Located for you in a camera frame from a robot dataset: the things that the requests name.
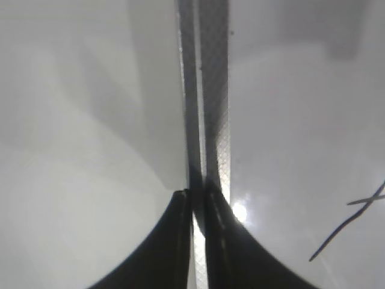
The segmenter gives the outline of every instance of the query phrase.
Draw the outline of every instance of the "thin black wire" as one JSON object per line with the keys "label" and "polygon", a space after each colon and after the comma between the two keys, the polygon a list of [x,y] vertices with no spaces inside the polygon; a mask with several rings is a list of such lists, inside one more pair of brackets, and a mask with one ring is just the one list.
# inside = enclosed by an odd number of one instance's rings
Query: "thin black wire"
{"label": "thin black wire", "polygon": [[309,259],[309,262],[313,261],[318,255],[319,253],[322,252],[322,250],[325,249],[325,247],[332,241],[332,239],[338,234],[340,233],[340,231],[346,227],[346,225],[348,225],[349,223],[353,222],[356,218],[360,217],[363,212],[365,212],[369,207],[370,205],[372,205],[372,203],[374,202],[375,198],[381,194],[381,192],[384,190],[384,187],[385,187],[385,181],[384,183],[381,185],[381,187],[378,188],[378,190],[373,194],[373,196],[371,198],[369,198],[369,200],[367,201],[367,203],[361,208],[358,210],[358,212],[356,212],[353,216],[351,216],[350,218],[346,219],[346,221],[344,221],[341,225],[339,225],[337,227],[337,229],[335,229],[333,231],[333,233],[330,234],[329,237],[327,237],[327,239],[325,240],[325,242],[323,242],[323,244],[321,245],[321,247],[319,247],[319,249],[310,257]]}

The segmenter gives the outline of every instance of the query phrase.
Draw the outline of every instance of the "textured metal strip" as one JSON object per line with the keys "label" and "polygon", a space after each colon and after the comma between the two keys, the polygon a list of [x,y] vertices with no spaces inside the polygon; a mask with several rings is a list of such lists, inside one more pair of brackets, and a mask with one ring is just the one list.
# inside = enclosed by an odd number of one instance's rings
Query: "textured metal strip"
{"label": "textured metal strip", "polygon": [[193,239],[196,288],[208,287],[203,227],[203,177],[206,175],[203,97],[197,0],[178,0],[180,62],[185,97],[185,126],[188,154],[189,189],[194,210]]}
{"label": "textured metal strip", "polygon": [[178,0],[180,57],[194,209],[197,288],[208,288],[203,220],[203,181],[211,178],[230,197],[227,97],[228,0]]}
{"label": "textured metal strip", "polygon": [[228,0],[200,0],[199,19],[207,177],[229,201]]}

